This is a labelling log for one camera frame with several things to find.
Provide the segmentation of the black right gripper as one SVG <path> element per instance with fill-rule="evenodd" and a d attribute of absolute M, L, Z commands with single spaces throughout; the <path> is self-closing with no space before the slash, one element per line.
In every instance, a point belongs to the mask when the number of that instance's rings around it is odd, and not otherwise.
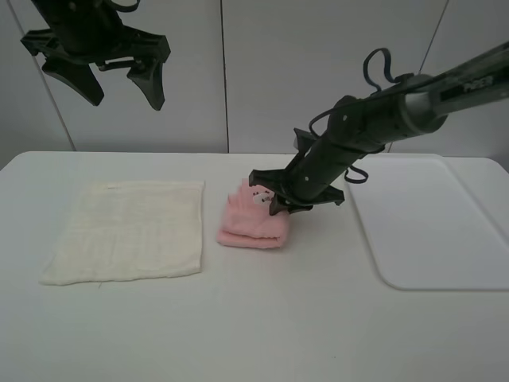
<path fill-rule="evenodd" d="M 271 216 L 280 212 L 308 212 L 315 205 L 344 202 L 342 190 L 305 180 L 303 175 L 294 177 L 286 170 L 252 170 L 248 181 L 250 186 L 260 185 L 274 193 L 269 208 Z"/>

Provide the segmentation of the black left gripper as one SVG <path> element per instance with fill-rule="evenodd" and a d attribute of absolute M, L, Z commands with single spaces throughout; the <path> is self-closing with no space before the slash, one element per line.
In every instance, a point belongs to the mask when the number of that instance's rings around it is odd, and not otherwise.
<path fill-rule="evenodd" d="M 104 93 L 88 64 L 133 57 L 139 61 L 127 78 L 141 90 L 150 106 L 160 111 L 165 102 L 162 69 L 170 47 L 164 35 L 123 24 L 119 15 L 136 10 L 39 7 L 37 11 L 49 27 L 28 31 L 21 43 L 31 55 L 42 53 L 47 57 L 42 65 L 44 74 L 66 84 L 93 106 L 100 105 Z"/>

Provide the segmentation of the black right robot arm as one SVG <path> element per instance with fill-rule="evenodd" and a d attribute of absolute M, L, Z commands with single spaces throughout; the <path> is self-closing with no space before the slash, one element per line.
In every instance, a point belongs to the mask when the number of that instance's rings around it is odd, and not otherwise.
<path fill-rule="evenodd" d="M 270 215 L 281 211 L 309 211 L 316 205 L 341 205 L 344 193 L 332 187 L 348 172 L 368 179 L 355 162 L 378 154 L 390 143 L 432 134 L 447 116 L 508 97 L 508 45 L 501 44 L 437 76 L 406 73 L 392 76 L 391 54 L 384 57 L 383 75 L 390 83 L 381 88 L 369 76 L 369 60 L 363 77 L 375 89 L 364 99 L 346 95 L 334 107 L 309 121 L 307 130 L 297 129 L 297 154 L 283 170 L 253 170 L 251 186 L 273 193 Z"/>

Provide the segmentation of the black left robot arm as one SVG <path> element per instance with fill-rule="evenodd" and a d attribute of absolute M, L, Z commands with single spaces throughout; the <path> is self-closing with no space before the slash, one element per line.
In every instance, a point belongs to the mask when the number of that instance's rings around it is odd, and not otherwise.
<path fill-rule="evenodd" d="M 119 13 L 137 10 L 140 2 L 122 6 L 113 1 L 34 1 L 47 29 L 30 30 L 21 43 L 31 56 L 44 55 L 42 71 L 66 84 L 94 106 L 104 93 L 90 65 L 101 72 L 127 68 L 126 77 L 149 105 L 164 102 L 162 69 L 171 50 L 166 36 L 124 25 Z"/>

